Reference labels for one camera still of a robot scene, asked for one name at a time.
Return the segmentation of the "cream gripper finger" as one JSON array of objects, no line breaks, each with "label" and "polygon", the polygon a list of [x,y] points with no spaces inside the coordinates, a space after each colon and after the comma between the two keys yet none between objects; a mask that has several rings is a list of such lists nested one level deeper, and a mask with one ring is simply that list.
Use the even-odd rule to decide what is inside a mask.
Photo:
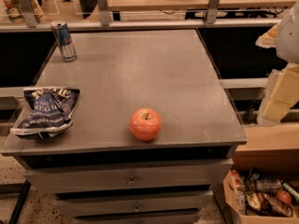
[{"label": "cream gripper finger", "polygon": [[288,63],[278,71],[274,69],[267,79],[257,122],[263,126],[279,124],[299,102],[299,65]]},{"label": "cream gripper finger", "polygon": [[277,23],[266,33],[259,36],[255,42],[255,45],[265,49],[274,48],[277,45],[278,27],[279,24]]}]

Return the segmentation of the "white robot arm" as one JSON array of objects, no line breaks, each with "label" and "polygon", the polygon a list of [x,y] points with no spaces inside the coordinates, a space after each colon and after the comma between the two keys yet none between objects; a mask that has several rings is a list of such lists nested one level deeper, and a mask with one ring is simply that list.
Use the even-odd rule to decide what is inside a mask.
[{"label": "white robot arm", "polygon": [[261,48],[275,48],[277,56],[286,61],[281,71],[273,70],[266,82],[264,98],[257,122],[272,126],[299,102],[299,2],[288,11],[281,22],[256,40]]}]

